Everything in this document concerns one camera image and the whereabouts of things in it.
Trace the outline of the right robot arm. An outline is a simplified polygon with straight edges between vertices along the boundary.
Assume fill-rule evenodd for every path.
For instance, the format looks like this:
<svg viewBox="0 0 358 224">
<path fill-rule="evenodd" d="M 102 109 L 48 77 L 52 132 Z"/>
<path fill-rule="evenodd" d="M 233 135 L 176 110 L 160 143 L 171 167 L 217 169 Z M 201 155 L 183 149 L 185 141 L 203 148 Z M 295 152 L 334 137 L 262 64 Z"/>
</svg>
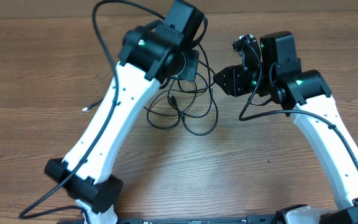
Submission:
<svg viewBox="0 0 358 224">
<path fill-rule="evenodd" d="M 267 216 L 268 223 L 358 223 L 358 147 L 345 127 L 322 74 L 303 71 L 291 32 L 232 43 L 241 58 L 213 80 L 231 96 L 255 95 L 280 105 L 312 147 L 333 191 L 335 210 L 292 205 Z"/>
</svg>

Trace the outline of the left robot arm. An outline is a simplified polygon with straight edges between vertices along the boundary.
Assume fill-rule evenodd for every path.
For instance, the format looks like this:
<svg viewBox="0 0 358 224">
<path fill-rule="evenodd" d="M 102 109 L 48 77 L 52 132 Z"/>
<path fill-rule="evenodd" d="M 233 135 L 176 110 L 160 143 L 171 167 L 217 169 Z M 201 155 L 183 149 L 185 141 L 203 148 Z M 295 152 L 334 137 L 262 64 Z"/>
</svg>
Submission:
<svg viewBox="0 0 358 224">
<path fill-rule="evenodd" d="M 204 14 L 175 1 L 165 17 L 129 30 L 122 41 L 114 78 L 80 140 L 45 173 L 82 211 L 84 223 L 116 223 L 114 204 L 123 183 L 112 174 L 121 144 L 146 102 L 164 81 L 191 65 L 187 52 L 201 41 Z"/>
</svg>

